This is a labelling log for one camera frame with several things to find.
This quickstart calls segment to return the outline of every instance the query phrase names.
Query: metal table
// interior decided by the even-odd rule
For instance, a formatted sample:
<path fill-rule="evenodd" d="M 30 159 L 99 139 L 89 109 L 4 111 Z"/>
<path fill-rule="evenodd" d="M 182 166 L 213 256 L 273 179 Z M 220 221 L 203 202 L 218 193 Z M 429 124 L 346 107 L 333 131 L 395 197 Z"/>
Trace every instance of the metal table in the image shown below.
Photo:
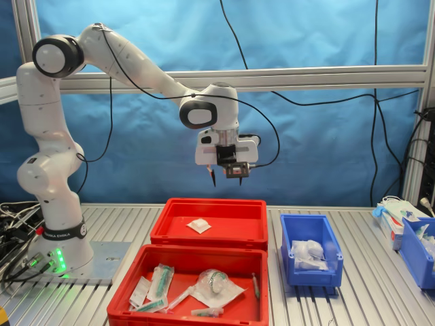
<path fill-rule="evenodd" d="M 106 307 L 139 248 L 150 243 L 163 205 L 84 204 L 88 236 L 129 241 L 130 251 L 112 286 L 14 283 L 0 294 L 11 325 L 108 325 Z M 345 267 L 336 295 L 289 287 L 280 253 L 280 213 L 325 214 L 340 242 Z M 269 319 L 271 325 L 435 325 L 435 291 L 418 288 L 401 256 L 389 250 L 370 209 L 268 206 Z"/>

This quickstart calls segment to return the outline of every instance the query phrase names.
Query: blue curtain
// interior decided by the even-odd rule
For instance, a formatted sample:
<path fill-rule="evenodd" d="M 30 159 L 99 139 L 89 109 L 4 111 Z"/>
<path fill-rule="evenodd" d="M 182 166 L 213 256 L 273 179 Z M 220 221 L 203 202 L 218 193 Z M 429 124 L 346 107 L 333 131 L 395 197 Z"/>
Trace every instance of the blue curtain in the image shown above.
<path fill-rule="evenodd" d="M 380 65 L 422 63 L 428 3 L 380 1 Z M 44 0 L 37 4 L 44 35 L 78 35 L 88 24 L 104 22 L 166 71 L 243 69 L 218 0 L 79 0 L 62 4 Z M 375 1 L 224 0 L 224 4 L 249 68 L 373 63 Z M 382 99 L 410 91 L 380 89 L 378 95 Z M 372 90 L 282 94 L 309 103 L 365 92 Z M 90 165 L 80 193 L 82 201 L 165 202 L 182 196 L 259 198 L 268 204 L 370 204 L 374 173 L 371 98 L 314 107 L 297 107 L 269 92 L 240 93 L 239 98 L 272 120 L 281 141 L 278 160 L 254 170 L 241 187 L 239 180 L 227 180 L 217 169 L 214 188 L 205 167 L 195 165 L 197 132 L 181 124 L 172 102 L 155 101 L 144 94 L 115 94 L 112 140 L 105 157 Z M 109 96 L 77 94 L 63 95 L 62 99 L 73 138 L 84 147 L 88 159 L 100 156 L 109 132 Z M 381 106 L 390 147 L 401 159 L 415 121 L 417 93 L 382 102 Z M 249 107 L 240 105 L 239 111 L 240 131 L 262 137 L 259 162 L 268 162 L 277 150 L 272 128 Z M 0 121 L 0 198 L 31 198 L 17 184 L 16 170 L 37 146 L 22 128 L 16 103 L 0 107 Z M 386 149 L 379 114 L 375 151 L 379 171 L 374 198 L 380 200 L 399 169 Z M 71 189 L 77 190 L 83 177 L 84 166 L 70 177 Z"/>

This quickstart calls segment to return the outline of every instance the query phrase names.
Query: red storage box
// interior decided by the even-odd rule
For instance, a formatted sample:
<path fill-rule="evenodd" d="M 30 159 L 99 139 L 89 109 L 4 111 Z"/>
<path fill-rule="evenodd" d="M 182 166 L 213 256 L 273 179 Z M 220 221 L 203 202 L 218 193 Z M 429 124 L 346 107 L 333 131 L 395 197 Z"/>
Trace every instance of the red storage box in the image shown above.
<path fill-rule="evenodd" d="M 189 286 L 194 285 L 199 274 L 210 268 L 227 273 L 230 280 L 246 291 L 224 306 L 224 314 L 220 318 L 191 316 L 191 310 L 207 308 L 192 296 L 188 296 L 176 306 L 173 310 L 174 314 L 128 311 L 130 305 L 128 300 L 139 279 L 144 276 L 151 280 L 154 268 L 158 264 L 175 268 L 168 292 L 169 302 Z M 254 293 L 252 272 L 258 279 L 259 300 Z M 107 307 L 109 324 L 111 326 L 266 326 L 268 325 L 267 279 L 267 255 L 264 251 L 145 245 L 139 250 Z"/>
<path fill-rule="evenodd" d="M 199 234 L 186 226 L 205 219 Z M 171 198 L 151 232 L 151 243 L 267 251 L 267 214 L 263 200 Z"/>

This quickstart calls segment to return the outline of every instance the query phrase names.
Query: blue plastic bin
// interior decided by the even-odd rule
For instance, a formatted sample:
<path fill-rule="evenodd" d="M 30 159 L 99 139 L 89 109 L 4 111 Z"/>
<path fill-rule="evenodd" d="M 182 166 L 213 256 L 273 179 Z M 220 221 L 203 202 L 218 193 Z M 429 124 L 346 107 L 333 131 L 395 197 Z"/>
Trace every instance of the blue plastic bin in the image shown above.
<path fill-rule="evenodd" d="M 281 253 L 289 285 L 339 287 L 343 273 L 343 254 L 325 215 L 281 214 L 283 244 Z M 294 268 L 293 240 L 314 240 L 324 248 L 329 270 Z"/>
<path fill-rule="evenodd" d="M 429 224 L 425 233 L 435 236 L 435 219 L 431 217 L 420 217 L 419 219 L 418 222 L 403 219 L 404 229 L 400 254 L 417 285 L 422 289 L 435 289 L 435 273 L 432 271 L 434 259 L 415 235 L 415 231 L 420 227 Z"/>

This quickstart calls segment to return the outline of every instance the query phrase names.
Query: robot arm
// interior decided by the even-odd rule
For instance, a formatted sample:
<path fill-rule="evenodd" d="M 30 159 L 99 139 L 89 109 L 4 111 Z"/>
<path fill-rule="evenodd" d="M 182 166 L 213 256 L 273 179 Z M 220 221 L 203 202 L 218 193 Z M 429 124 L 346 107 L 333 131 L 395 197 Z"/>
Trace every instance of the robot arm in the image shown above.
<path fill-rule="evenodd" d="M 123 84 L 153 88 L 171 98 L 179 105 L 179 117 L 185 126 L 211 127 L 198 136 L 195 161 L 199 165 L 218 164 L 227 177 L 248 177 L 249 163 L 258 160 L 259 138 L 239 139 L 238 102 L 201 96 L 237 98 L 234 88 L 216 83 L 202 92 L 189 89 L 103 24 L 88 26 L 77 39 L 62 35 L 42 39 L 33 53 L 36 67 L 48 77 L 63 78 L 91 64 Z"/>
<path fill-rule="evenodd" d="M 212 164 L 222 166 L 228 178 L 248 177 L 249 163 L 258 159 L 259 138 L 239 136 L 237 102 L 213 97 L 237 98 L 234 88 L 212 84 L 200 92 L 189 89 L 102 24 L 90 25 L 76 38 L 55 35 L 42 39 L 33 49 L 33 62 L 17 71 L 24 129 L 39 145 L 39 152 L 19 168 L 18 182 L 37 197 L 45 220 L 42 238 L 32 242 L 28 255 L 40 255 L 45 260 L 51 257 L 54 266 L 47 273 L 53 275 L 76 270 L 92 259 L 80 201 L 67 183 L 81 164 L 76 154 L 84 152 L 69 134 L 59 89 L 61 78 L 77 73 L 86 64 L 124 84 L 134 82 L 140 88 L 153 88 L 172 98 L 185 126 L 210 127 L 198 135 L 195 161 L 206 165 L 212 177 Z"/>

